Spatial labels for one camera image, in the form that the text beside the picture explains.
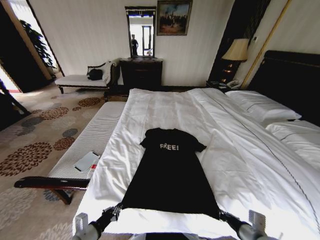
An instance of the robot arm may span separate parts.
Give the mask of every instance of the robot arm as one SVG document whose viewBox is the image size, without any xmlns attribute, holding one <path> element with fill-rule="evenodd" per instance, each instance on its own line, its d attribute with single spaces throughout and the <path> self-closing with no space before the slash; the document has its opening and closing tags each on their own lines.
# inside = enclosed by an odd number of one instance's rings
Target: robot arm
<svg viewBox="0 0 320 240">
<path fill-rule="evenodd" d="M 109 207 L 103 210 L 97 221 L 88 224 L 88 216 L 79 214 L 76 216 L 76 233 L 72 240 L 98 240 L 102 232 L 110 222 L 118 220 L 121 206 Z M 249 223 L 241 221 L 231 213 L 220 210 L 220 220 L 229 224 L 241 240 L 269 240 L 264 231 L 252 227 Z"/>
</svg>

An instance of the wall mirror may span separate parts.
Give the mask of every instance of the wall mirror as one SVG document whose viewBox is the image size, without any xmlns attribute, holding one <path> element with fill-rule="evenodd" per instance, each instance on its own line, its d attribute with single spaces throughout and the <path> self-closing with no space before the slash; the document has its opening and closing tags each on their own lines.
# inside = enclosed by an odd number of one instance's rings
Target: wall mirror
<svg viewBox="0 0 320 240">
<path fill-rule="evenodd" d="M 155 57 L 155 6 L 126 6 L 131 58 Z"/>
</svg>

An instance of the lamp shade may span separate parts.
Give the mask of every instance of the lamp shade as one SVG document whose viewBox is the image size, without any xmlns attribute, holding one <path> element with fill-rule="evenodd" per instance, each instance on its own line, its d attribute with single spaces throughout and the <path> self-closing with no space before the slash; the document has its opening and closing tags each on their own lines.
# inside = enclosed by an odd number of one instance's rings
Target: lamp shade
<svg viewBox="0 0 320 240">
<path fill-rule="evenodd" d="M 232 61 L 245 61 L 248 59 L 247 49 L 248 49 L 249 39 L 239 38 L 233 40 L 231 47 L 223 55 L 223 59 Z"/>
</svg>

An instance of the dark headboard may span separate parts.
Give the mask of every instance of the dark headboard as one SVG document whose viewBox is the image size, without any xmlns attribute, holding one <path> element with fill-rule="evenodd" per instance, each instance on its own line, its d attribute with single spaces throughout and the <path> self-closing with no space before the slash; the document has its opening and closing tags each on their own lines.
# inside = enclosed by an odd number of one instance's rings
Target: dark headboard
<svg viewBox="0 0 320 240">
<path fill-rule="evenodd" d="M 269 50 L 247 90 L 257 91 L 320 126 L 320 54 Z"/>
</svg>

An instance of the table lamp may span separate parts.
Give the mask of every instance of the table lamp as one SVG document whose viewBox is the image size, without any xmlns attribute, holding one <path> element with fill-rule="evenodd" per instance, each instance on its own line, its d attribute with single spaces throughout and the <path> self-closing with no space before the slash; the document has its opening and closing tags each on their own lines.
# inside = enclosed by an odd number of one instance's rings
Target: table lamp
<svg viewBox="0 0 320 240">
<path fill-rule="evenodd" d="M 234 62 L 245 62 L 248 59 L 248 43 L 248 38 L 234 39 L 228 51 L 222 56 L 222 59 Z M 228 69 L 223 69 L 225 76 L 221 79 L 221 82 L 225 83 L 233 79 L 236 74 L 233 70 L 233 65 L 233 63 L 230 63 Z"/>
</svg>

